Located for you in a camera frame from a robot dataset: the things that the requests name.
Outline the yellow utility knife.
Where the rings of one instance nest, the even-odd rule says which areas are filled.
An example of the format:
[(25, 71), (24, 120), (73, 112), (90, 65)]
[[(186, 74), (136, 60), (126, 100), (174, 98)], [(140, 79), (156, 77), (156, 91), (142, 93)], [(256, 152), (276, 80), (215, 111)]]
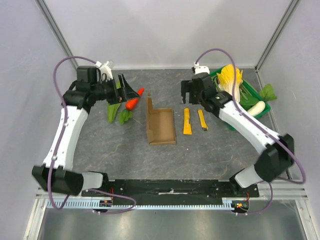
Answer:
[(209, 127), (208, 127), (208, 125), (207, 125), (207, 123), (205, 121), (203, 110), (199, 109), (197, 111), (197, 113), (198, 113), (198, 116), (199, 116), (199, 121), (200, 121), (200, 125), (201, 125), (202, 130), (207, 131), (209, 129)]

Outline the brown cardboard express box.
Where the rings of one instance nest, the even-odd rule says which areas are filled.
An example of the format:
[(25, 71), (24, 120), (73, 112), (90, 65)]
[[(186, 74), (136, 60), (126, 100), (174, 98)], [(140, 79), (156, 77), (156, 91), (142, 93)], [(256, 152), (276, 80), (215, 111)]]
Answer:
[(151, 146), (177, 143), (173, 109), (154, 108), (150, 93), (146, 96), (146, 134)]

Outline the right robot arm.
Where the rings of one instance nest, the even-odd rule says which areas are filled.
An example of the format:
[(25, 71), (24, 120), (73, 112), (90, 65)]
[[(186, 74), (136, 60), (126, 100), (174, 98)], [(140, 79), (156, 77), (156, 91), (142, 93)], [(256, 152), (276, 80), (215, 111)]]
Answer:
[(245, 137), (259, 153), (256, 163), (231, 177), (229, 191), (235, 197), (242, 196), (247, 188), (261, 181), (272, 182), (294, 164), (288, 150), (293, 151), (293, 138), (279, 135), (269, 129), (233, 102), (226, 91), (218, 92), (207, 73), (199, 73), (180, 83), (181, 101), (200, 104), (203, 108), (226, 122)]

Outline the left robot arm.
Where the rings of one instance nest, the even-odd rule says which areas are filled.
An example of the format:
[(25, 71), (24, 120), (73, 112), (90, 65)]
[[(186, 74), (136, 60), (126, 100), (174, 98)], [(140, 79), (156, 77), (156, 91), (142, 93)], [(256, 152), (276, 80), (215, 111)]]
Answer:
[(31, 171), (39, 185), (47, 192), (64, 195), (77, 196), (92, 189), (99, 197), (106, 196), (110, 191), (106, 173), (73, 171), (80, 132), (96, 102), (115, 105), (138, 96), (122, 73), (115, 80), (107, 67), (79, 66), (76, 80), (62, 95), (60, 121), (49, 153), (42, 165), (35, 165)]

